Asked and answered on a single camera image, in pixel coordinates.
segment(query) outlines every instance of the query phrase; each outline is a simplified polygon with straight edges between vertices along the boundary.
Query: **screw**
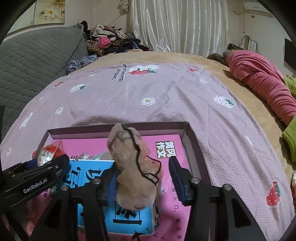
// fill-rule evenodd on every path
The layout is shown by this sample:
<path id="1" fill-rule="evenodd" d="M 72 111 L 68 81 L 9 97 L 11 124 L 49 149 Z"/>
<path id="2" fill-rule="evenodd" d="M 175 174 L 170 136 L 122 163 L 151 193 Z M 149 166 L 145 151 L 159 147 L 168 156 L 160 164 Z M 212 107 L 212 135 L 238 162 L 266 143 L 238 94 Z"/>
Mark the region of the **screw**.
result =
<path id="1" fill-rule="evenodd" d="M 230 184 L 224 184 L 223 187 L 227 191 L 230 191 L 232 189 L 232 186 Z"/>
<path id="2" fill-rule="evenodd" d="M 69 189 L 69 186 L 68 185 L 61 186 L 61 190 L 62 191 L 67 191 L 68 189 Z"/>
<path id="3" fill-rule="evenodd" d="M 101 183 L 101 179 L 96 178 L 96 179 L 93 180 L 93 184 L 98 185 L 100 183 Z"/>
<path id="4" fill-rule="evenodd" d="M 199 184 L 200 183 L 200 179 L 198 179 L 197 177 L 194 177 L 194 178 L 191 179 L 191 182 L 193 184 Z"/>

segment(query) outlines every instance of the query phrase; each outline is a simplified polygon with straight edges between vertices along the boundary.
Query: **green cloth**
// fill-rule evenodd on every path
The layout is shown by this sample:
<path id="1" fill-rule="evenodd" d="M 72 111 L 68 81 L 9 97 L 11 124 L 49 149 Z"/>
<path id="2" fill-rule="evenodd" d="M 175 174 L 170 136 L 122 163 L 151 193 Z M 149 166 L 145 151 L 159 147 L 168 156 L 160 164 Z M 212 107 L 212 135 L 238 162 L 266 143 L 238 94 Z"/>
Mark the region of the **green cloth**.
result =
<path id="1" fill-rule="evenodd" d="M 285 85 L 290 90 L 292 96 L 296 98 L 296 78 L 290 78 L 289 76 L 284 76 Z"/>
<path id="2" fill-rule="evenodd" d="M 281 136 L 286 140 L 290 147 L 291 161 L 296 162 L 296 116 L 293 118 Z"/>

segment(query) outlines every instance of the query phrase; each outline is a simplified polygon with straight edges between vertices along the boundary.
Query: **white curtain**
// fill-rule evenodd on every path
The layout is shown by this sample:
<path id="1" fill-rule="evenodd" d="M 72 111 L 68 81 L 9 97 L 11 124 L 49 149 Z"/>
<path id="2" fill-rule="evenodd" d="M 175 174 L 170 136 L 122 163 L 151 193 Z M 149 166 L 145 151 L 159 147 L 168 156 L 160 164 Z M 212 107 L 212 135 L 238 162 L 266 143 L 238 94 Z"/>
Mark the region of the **white curtain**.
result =
<path id="1" fill-rule="evenodd" d="M 155 51 L 207 57 L 226 50 L 227 0 L 130 0 L 129 27 Z"/>

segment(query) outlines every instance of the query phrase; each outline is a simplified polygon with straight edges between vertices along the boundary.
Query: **air conditioner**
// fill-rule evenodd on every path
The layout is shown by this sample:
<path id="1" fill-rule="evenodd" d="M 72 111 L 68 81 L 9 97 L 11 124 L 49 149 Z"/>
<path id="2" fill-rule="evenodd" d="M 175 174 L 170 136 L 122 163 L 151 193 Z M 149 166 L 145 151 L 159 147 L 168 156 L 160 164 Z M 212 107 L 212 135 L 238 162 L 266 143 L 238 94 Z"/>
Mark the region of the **air conditioner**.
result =
<path id="1" fill-rule="evenodd" d="M 244 8 L 247 11 L 252 11 L 254 13 L 260 14 L 270 14 L 272 15 L 265 7 L 263 7 L 257 0 L 244 0 Z"/>

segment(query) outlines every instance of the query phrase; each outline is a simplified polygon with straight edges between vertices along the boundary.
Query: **pile of clothes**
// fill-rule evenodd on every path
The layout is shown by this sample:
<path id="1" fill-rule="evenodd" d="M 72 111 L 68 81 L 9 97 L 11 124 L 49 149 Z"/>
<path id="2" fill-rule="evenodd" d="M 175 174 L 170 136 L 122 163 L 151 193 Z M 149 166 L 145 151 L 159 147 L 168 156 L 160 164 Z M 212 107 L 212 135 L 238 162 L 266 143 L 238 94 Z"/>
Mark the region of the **pile of clothes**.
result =
<path id="1" fill-rule="evenodd" d="M 98 25 L 89 30 L 86 21 L 82 21 L 81 24 L 84 26 L 83 34 L 89 55 L 96 54 L 100 57 L 109 53 L 152 51 L 141 45 L 141 41 L 133 35 L 124 33 L 122 28 Z"/>

